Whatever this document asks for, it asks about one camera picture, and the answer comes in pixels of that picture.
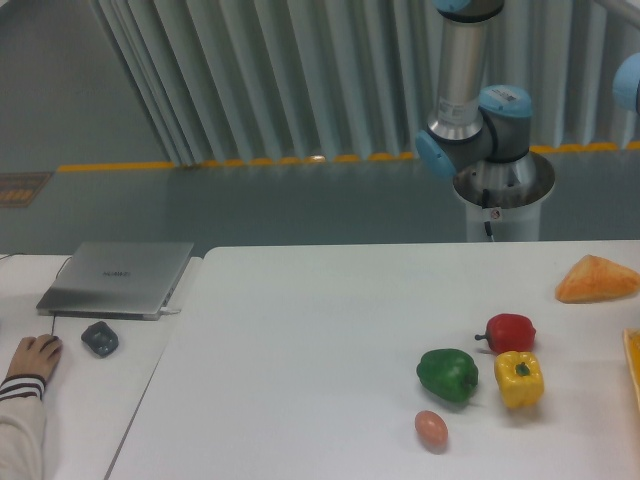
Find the striped sleeve forearm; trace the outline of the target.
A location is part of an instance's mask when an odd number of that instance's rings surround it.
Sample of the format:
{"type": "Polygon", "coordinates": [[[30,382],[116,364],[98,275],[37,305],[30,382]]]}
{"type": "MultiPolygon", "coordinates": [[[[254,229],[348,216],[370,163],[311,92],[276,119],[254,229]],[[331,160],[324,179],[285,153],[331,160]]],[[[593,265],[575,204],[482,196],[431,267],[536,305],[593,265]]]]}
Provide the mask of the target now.
{"type": "Polygon", "coordinates": [[[42,479],[46,381],[37,375],[7,377],[1,384],[1,478],[42,479]]]}

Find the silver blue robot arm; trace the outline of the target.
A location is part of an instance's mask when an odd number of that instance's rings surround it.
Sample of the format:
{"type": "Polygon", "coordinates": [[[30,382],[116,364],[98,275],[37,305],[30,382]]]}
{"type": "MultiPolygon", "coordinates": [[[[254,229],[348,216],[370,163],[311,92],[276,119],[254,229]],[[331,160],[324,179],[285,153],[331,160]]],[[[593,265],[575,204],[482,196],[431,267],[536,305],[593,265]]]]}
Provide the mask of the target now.
{"type": "Polygon", "coordinates": [[[511,165],[532,145],[625,147],[639,113],[635,1],[438,1],[434,105],[420,158],[453,177],[511,165]]]}

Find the person's hand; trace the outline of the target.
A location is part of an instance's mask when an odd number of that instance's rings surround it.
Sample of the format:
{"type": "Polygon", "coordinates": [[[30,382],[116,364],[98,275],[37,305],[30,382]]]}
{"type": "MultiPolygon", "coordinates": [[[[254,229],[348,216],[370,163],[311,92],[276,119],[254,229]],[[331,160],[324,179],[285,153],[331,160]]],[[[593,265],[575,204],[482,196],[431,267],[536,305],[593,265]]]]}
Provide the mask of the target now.
{"type": "Polygon", "coordinates": [[[38,377],[47,384],[53,375],[62,354],[63,343],[58,352],[49,358],[42,352],[43,347],[54,335],[23,338],[11,359],[7,378],[38,377]]]}

